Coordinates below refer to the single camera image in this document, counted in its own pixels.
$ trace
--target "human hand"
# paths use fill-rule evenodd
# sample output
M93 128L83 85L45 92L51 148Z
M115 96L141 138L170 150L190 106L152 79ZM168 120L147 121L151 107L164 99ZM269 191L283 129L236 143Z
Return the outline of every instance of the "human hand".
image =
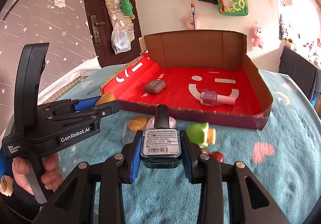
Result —
M59 159L57 153L50 155L45 161L44 167L46 172L41 176L41 182L45 185L47 190L55 191L61 184L61 180L58 175L58 162ZM16 183L31 195L34 195L26 177L26 174L30 172L29 163L20 157L14 158L12 171Z

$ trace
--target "nail polish bottle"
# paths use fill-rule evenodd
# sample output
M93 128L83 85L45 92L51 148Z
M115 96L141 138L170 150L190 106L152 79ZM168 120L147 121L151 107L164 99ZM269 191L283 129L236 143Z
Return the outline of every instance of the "nail polish bottle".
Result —
M167 106L160 104L156 108L154 128L143 132L141 160L151 169L176 168L181 154L179 132L170 128Z
M208 106L214 106L216 104L234 105L235 98L218 95L215 91L204 89L201 93L201 104Z

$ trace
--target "barcode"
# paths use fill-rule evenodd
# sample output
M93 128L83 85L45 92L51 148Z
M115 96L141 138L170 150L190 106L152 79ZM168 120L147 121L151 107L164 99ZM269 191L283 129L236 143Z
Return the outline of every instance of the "barcode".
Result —
M153 147L153 148L148 148L147 153L156 153L156 152L168 152L167 147Z

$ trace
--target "pink nail polish bottle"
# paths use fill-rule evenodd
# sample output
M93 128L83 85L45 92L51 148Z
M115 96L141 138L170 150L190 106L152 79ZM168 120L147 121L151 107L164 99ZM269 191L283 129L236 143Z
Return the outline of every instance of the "pink nail polish bottle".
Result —
M235 98L218 95L215 91L204 89L201 93L201 104L214 106L216 104L234 105Z

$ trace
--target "door handle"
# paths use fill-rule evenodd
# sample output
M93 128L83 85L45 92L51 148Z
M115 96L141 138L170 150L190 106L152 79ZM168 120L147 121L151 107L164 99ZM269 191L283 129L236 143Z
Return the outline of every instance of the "door handle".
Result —
M99 30L98 30L98 25L104 25L105 22L97 22L97 17L95 15L90 16L91 20L91 25L92 25L92 32L94 36L95 43L99 43L100 37L99 37Z

